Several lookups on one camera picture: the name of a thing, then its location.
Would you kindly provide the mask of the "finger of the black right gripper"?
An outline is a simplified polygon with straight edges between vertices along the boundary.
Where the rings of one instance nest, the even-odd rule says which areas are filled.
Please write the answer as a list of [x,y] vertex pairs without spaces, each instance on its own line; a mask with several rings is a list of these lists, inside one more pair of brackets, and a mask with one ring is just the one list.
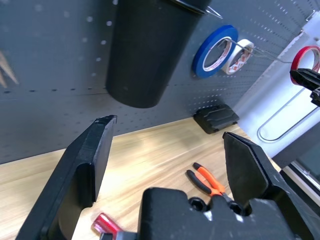
[[311,102],[320,107],[320,87],[314,89],[310,94]]
[[298,68],[290,71],[291,81],[304,88],[318,88],[320,74],[312,69]]

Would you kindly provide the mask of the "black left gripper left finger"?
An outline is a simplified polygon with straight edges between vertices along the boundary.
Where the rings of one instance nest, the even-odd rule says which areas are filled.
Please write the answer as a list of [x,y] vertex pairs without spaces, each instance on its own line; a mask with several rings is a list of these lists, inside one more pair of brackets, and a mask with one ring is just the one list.
[[72,239],[81,212],[97,201],[116,122],[97,118],[65,149],[16,239]]

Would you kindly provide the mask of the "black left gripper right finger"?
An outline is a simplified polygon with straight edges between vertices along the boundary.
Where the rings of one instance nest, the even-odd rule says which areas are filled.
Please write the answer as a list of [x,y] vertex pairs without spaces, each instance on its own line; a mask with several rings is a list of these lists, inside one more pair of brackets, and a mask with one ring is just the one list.
[[274,168],[263,149],[232,132],[222,136],[234,200],[244,208],[236,234],[245,240],[313,240],[315,214]]

